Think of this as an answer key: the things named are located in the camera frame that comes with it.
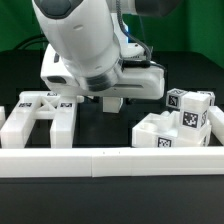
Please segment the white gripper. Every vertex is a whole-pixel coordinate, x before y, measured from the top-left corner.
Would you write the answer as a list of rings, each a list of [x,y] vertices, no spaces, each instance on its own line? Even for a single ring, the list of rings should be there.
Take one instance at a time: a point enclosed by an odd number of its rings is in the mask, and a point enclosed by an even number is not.
[[[42,62],[41,79],[63,96],[99,96],[158,100],[164,95],[165,71],[155,63],[148,68],[125,67],[120,80],[102,91],[84,90],[65,68],[61,57],[48,45]]]

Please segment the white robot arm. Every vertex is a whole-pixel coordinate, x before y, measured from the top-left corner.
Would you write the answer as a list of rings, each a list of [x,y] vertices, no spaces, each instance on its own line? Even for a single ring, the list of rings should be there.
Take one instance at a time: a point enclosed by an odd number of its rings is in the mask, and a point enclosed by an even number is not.
[[[181,0],[32,0],[49,41],[41,69],[47,87],[64,96],[160,99],[165,68],[131,37],[124,14],[164,17]]]

